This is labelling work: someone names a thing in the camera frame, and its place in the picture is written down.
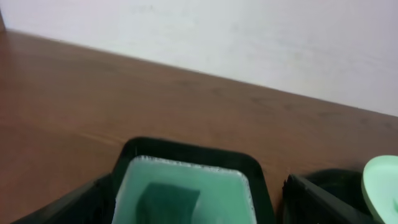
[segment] wooden table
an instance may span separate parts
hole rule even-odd
[[[274,208],[290,173],[361,170],[398,154],[393,116],[0,34],[0,223],[109,172],[134,136],[255,157]]]

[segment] green object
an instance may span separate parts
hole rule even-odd
[[[366,164],[362,193],[377,221],[398,223],[398,156],[378,156]]]
[[[154,183],[200,192],[191,215],[192,224],[256,223],[248,180],[239,171],[140,156],[130,162],[125,173],[116,197],[113,224],[138,223],[139,200]],[[160,201],[170,203],[169,198]],[[182,201],[177,196],[175,203],[175,211],[180,210],[177,204]],[[159,206],[155,208],[158,212],[162,210]]]
[[[149,184],[137,206],[139,224],[190,224],[199,191],[167,184]]]

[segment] white wall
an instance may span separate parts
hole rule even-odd
[[[397,0],[0,0],[9,29],[398,116]]]

